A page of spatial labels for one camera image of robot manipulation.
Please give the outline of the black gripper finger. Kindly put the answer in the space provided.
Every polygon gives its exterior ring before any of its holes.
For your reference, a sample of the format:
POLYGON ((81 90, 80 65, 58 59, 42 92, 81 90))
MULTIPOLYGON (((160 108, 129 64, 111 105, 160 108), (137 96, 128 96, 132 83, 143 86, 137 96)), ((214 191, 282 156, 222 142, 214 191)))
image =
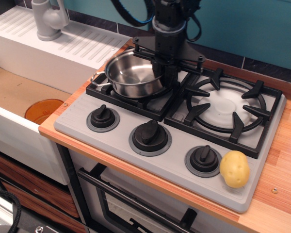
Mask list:
POLYGON ((154 77, 160 78, 163 75, 163 65, 156 60, 152 60, 151 64, 154 77))
POLYGON ((178 80, 179 71, 177 65, 162 66, 162 86, 164 89, 170 88, 178 80))

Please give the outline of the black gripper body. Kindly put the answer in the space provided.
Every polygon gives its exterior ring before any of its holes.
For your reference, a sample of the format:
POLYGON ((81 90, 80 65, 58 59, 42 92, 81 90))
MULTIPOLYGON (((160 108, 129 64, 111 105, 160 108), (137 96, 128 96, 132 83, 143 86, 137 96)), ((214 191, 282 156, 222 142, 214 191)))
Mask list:
POLYGON ((132 39, 134 55, 154 62, 154 67, 175 66, 177 70, 201 73, 206 57, 192 48, 186 39, 187 22, 168 27, 152 22, 154 36, 136 36, 132 39))

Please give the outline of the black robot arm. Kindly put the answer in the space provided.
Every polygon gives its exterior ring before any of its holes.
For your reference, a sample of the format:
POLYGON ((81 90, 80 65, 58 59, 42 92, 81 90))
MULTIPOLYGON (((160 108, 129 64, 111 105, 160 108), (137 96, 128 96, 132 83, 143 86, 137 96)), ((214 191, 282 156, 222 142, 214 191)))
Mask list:
POLYGON ((136 36, 132 39, 134 55, 152 64, 156 78, 168 88, 182 70, 199 73, 206 57, 190 46, 201 37, 201 31, 194 38, 187 35, 187 24, 192 19, 198 28, 201 25, 194 15, 200 9, 198 0, 146 0, 147 19, 140 21, 133 17, 119 0, 112 1, 117 12, 129 24, 141 27, 152 24, 154 36, 136 36))

